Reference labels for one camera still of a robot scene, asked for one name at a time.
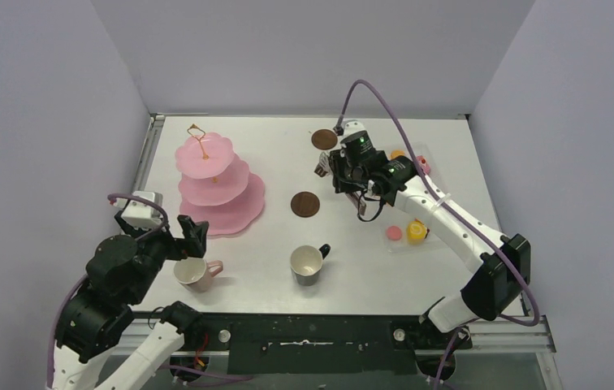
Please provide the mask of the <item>metal serving tongs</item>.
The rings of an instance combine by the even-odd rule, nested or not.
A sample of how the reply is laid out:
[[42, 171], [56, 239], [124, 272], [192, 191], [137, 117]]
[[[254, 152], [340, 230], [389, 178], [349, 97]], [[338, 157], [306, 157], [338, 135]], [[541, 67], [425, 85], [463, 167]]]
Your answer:
[[336, 194], [344, 195], [357, 210], [357, 217], [361, 219], [366, 212], [364, 191], [366, 184], [353, 179], [353, 170], [346, 162], [344, 156], [338, 150], [322, 151], [318, 157], [318, 164], [327, 169], [331, 183]]

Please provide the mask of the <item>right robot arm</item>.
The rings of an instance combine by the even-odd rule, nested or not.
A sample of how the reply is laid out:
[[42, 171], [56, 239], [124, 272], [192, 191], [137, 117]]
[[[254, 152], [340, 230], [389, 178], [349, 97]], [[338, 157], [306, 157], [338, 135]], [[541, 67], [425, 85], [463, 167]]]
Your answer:
[[340, 149], [321, 153], [319, 167], [331, 176], [336, 193], [356, 205], [367, 199], [388, 204], [425, 224], [464, 263], [471, 277], [456, 294], [434, 303], [419, 325], [422, 341], [439, 347], [452, 330], [475, 319], [493, 321], [530, 281], [530, 243], [487, 226], [434, 184], [417, 160], [389, 159], [369, 134], [354, 132]]

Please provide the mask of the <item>pink round macaron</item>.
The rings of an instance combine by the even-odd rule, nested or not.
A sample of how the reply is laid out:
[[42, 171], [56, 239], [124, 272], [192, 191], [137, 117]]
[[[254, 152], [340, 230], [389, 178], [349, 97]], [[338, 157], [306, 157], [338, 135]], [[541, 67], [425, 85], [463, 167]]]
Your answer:
[[395, 225], [389, 226], [385, 231], [386, 237], [390, 241], [400, 241], [403, 237], [402, 230]]

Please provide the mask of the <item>chocolate layered cake slice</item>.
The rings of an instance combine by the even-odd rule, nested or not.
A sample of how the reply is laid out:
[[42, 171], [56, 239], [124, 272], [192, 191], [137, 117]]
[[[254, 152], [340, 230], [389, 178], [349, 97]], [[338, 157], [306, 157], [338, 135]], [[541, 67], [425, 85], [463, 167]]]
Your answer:
[[321, 165], [317, 165], [315, 167], [314, 173], [318, 175], [319, 177], [324, 177], [329, 174], [328, 170], [324, 169]]

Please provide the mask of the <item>yellow swirl roll cake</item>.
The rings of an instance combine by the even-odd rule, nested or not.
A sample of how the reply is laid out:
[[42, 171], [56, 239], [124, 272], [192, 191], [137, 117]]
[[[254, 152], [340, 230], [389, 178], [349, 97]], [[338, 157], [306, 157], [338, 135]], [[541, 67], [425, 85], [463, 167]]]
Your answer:
[[409, 245], [420, 245], [427, 237], [428, 229], [424, 223], [414, 220], [406, 227], [406, 237]]

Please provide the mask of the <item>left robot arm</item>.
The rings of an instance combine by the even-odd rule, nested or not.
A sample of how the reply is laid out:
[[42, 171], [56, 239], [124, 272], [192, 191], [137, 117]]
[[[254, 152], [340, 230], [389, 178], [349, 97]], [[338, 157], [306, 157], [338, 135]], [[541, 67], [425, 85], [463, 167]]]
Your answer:
[[[104, 239], [57, 313], [47, 359], [46, 388], [95, 389], [104, 363], [132, 323], [140, 304], [167, 260], [201, 258], [210, 225], [187, 215], [177, 221], [183, 237], [172, 236], [166, 216], [153, 226], [130, 223], [122, 212], [121, 232]], [[201, 313], [176, 301], [163, 309], [153, 336], [138, 347], [109, 380], [110, 389], [139, 389], [179, 347], [192, 349], [203, 337]]]

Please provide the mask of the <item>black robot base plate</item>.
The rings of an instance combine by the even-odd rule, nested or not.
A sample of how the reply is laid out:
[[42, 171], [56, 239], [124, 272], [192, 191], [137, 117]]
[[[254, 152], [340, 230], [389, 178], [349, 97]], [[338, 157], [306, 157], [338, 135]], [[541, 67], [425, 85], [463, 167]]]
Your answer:
[[451, 339], [416, 315], [206, 313], [192, 341], [167, 363], [226, 358], [230, 375], [412, 375], [437, 362]]

